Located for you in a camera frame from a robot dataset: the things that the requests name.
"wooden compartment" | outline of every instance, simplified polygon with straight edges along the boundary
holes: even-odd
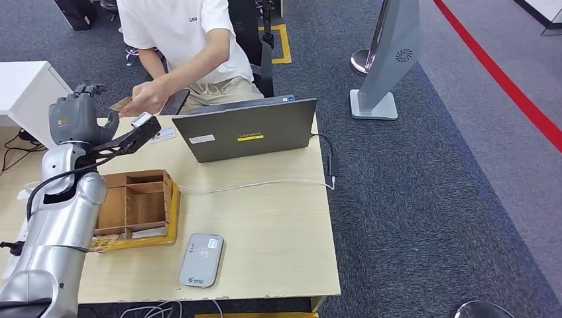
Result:
[[[103,177],[107,197],[99,210],[91,252],[176,242],[180,192],[166,170]]]

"wooden desk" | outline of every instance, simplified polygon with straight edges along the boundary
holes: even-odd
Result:
[[[159,120],[162,127],[173,127],[171,117]],[[129,127],[123,121],[117,134]],[[176,138],[147,144],[134,155],[118,157],[99,170],[112,174],[166,169],[178,185],[194,189],[280,178],[323,181],[317,138],[304,149],[198,164],[176,134]],[[40,156],[33,159],[8,171],[17,177],[16,182],[0,178],[0,237],[4,240],[16,237],[25,216],[24,203],[15,198],[23,184],[39,176]],[[185,193],[180,210],[175,245],[88,254],[80,303],[311,297],[315,311],[325,296],[339,295],[325,187],[283,183],[206,195]],[[219,234],[225,239],[217,281],[207,289],[178,281],[192,233]],[[0,250],[0,266],[8,255],[7,250]]]

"yellow floor tape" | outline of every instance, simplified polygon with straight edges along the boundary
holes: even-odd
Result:
[[[208,313],[195,318],[220,318],[220,315]],[[318,313],[226,313],[224,318],[318,318]]]
[[[289,47],[289,37],[287,36],[287,26],[283,23],[281,25],[272,25],[271,30],[279,31],[279,37],[281,39],[281,49],[283,49],[283,58],[273,58],[271,62],[273,64],[286,64],[292,63],[291,49]]]

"gray laptop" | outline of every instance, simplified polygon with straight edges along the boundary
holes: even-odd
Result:
[[[316,99],[290,97],[205,106],[172,121],[198,162],[304,148]]]

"cable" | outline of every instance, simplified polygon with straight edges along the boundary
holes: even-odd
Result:
[[[326,140],[326,141],[328,142],[328,145],[330,145],[330,153],[331,153],[331,155],[332,155],[332,156],[334,155],[334,153],[333,153],[333,147],[332,147],[332,142],[328,139],[328,137],[326,137],[324,134],[313,134],[313,133],[310,133],[310,136],[311,136],[311,137],[312,137],[312,136],[318,136],[318,137],[324,138],[324,140]]]
[[[33,142],[31,141],[30,143],[32,145],[34,145],[34,147],[32,148],[20,148],[20,147],[10,147],[8,146],[8,144],[10,142],[13,142],[14,140],[16,140],[16,138],[19,137],[19,133],[16,134],[14,136],[14,138],[10,139],[10,141],[6,142],[4,144],[4,147],[7,149],[6,152],[4,153],[4,161],[2,163],[2,172],[7,171],[8,169],[12,168],[13,166],[15,166],[18,162],[20,162],[21,160],[23,160],[23,158],[27,157],[31,152],[41,152],[41,151],[45,151],[47,150],[47,148],[45,146],[43,146],[41,143],[39,142]],[[26,154],[24,154],[23,156],[21,156],[18,160],[16,160],[16,162],[14,162],[13,164],[9,165],[6,167],[6,159],[8,157],[8,153],[10,153],[10,150],[21,150],[21,151],[25,151]]]
[[[222,310],[221,306],[219,306],[219,303],[217,303],[216,300],[214,300],[214,299],[211,299],[211,300],[215,303],[215,305],[219,309],[219,313],[221,314],[221,318],[223,318],[223,310]]]
[[[157,308],[160,309],[160,311],[159,311],[158,313],[156,313],[156,314],[161,313],[162,315],[164,315],[164,309],[162,308],[162,306],[163,306],[163,305],[166,305],[167,303],[177,303],[177,304],[180,306],[180,317],[183,315],[184,309],[182,308],[182,303],[180,303],[180,302],[177,301],[177,300],[165,301],[165,302],[161,303],[160,305],[156,306]],[[148,313],[146,313],[146,315],[144,315],[144,318],[152,317],[153,315],[151,315],[151,316],[148,316],[148,315],[150,315],[150,314],[152,313],[152,311],[155,310],[155,309],[156,309],[156,308],[152,308]]]
[[[210,194],[210,193],[216,193],[216,192],[222,192],[222,191],[230,191],[230,190],[234,190],[234,189],[241,189],[243,187],[255,187],[255,186],[263,186],[264,184],[275,184],[278,182],[294,182],[294,183],[302,183],[302,184],[321,184],[323,186],[328,187],[330,190],[334,190],[335,189],[335,177],[332,177],[332,185],[329,184],[325,184],[322,181],[313,181],[313,180],[305,180],[305,179],[294,179],[294,178],[285,178],[285,179],[277,179],[277,180],[271,180],[271,181],[265,181],[265,182],[257,182],[255,184],[243,184],[243,185],[237,185],[235,187],[228,187],[226,189],[217,189],[217,190],[197,190],[197,189],[193,189],[191,187],[183,187],[178,185],[178,188],[180,189],[186,189],[190,192],[193,193],[197,193],[197,194]]]
[[[168,308],[168,309],[163,309],[159,306],[142,306],[142,307],[136,307],[136,308],[129,308],[129,309],[125,310],[119,318],[123,318],[127,313],[130,313],[132,311],[143,310],[143,309],[151,309],[149,311],[149,313],[152,312],[152,310],[154,310],[154,309],[160,309],[160,311],[157,311],[156,313],[154,313],[150,316],[148,314],[146,314],[144,316],[144,318],[151,318],[151,317],[154,317],[154,316],[160,315],[160,314],[162,314],[162,318],[164,318],[164,313],[167,312],[167,311],[169,311],[170,313],[168,314],[168,316],[166,316],[166,318],[170,318],[170,316],[172,315],[172,312],[173,312],[171,307]]]
[[[111,159],[115,158],[116,156],[120,155],[120,153],[121,153],[121,150],[118,150],[118,151],[114,152],[112,155],[110,155],[106,159],[103,159],[100,162],[96,162],[94,164],[90,164],[89,166],[84,166],[82,168],[78,168],[78,169],[70,170],[70,171],[67,171],[67,172],[63,172],[61,174],[57,174],[56,176],[53,176],[53,177],[48,178],[47,180],[41,182],[38,186],[35,187],[35,189],[33,189],[33,191],[31,191],[31,194],[29,195],[29,199],[27,199],[27,221],[29,222],[29,220],[31,219],[31,214],[32,214],[31,209],[32,209],[32,206],[33,206],[33,198],[35,197],[37,192],[39,192],[39,190],[41,190],[41,188],[43,188],[44,186],[46,186],[50,182],[53,182],[54,180],[57,180],[57,179],[60,179],[60,178],[66,177],[66,176],[70,176],[71,174],[77,174],[77,173],[82,172],[82,171],[94,169],[95,167],[98,167],[98,166],[110,161]]]
[[[328,176],[330,177],[337,177],[339,176],[339,160],[337,158],[337,154],[335,153],[332,142],[323,134],[313,134],[310,133],[310,137],[318,136],[324,138],[328,144],[330,145],[330,154],[328,155]]]
[[[155,317],[157,315],[162,315],[162,318],[164,318],[164,314],[166,312],[168,312],[168,315],[166,316],[166,318],[170,318],[172,316],[172,313],[174,312],[174,306],[172,304],[172,306],[170,308],[162,308],[162,306],[166,305],[167,303],[177,303],[179,308],[180,308],[179,317],[183,317],[184,309],[182,307],[182,303],[180,303],[177,300],[171,300],[171,301],[165,301],[165,302],[163,302],[163,303],[161,303],[160,305],[157,305],[157,306],[142,306],[142,307],[136,307],[136,308],[129,308],[129,309],[125,310],[119,318],[123,318],[127,313],[130,313],[132,311],[145,310],[145,309],[150,309],[150,311],[148,313],[146,313],[146,315],[144,315],[144,318],[152,318],[152,317]]]

